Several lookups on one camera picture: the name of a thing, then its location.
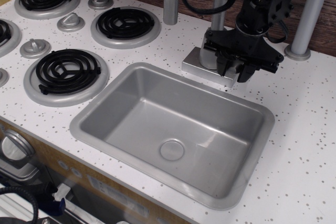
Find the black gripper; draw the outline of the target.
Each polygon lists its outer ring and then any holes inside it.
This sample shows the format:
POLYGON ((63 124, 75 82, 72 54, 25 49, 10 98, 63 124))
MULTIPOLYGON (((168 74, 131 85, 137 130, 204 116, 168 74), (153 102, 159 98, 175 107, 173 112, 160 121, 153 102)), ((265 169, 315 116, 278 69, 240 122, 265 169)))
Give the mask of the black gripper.
POLYGON ((276 72, 284 56, 265 41, 272 24, 258 26, 236 22, 236 27, 226 31, 205 33, 206 48, 214 49, 217 73, 224 76, 233 61, 241 61, 237 82, 247 82, 260 69, 276 72))

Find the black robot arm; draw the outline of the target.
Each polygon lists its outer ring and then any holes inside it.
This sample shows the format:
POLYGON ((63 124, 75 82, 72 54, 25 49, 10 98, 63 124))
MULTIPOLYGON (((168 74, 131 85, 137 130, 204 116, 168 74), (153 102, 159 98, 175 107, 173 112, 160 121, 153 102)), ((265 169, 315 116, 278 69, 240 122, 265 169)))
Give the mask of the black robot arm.
POLYGON ((220 76, 237 74, 238 82, 246 82, 260 69, 275 73, 284 56, 264 40, 268 30, 278 24, 282 38, 269 38, 273 43, 287 39, 288 29, 283 22, 289 17, 291 0, 243 0, 232 30, 209 30, 205 47, 214 51, 216 70, 220 76))

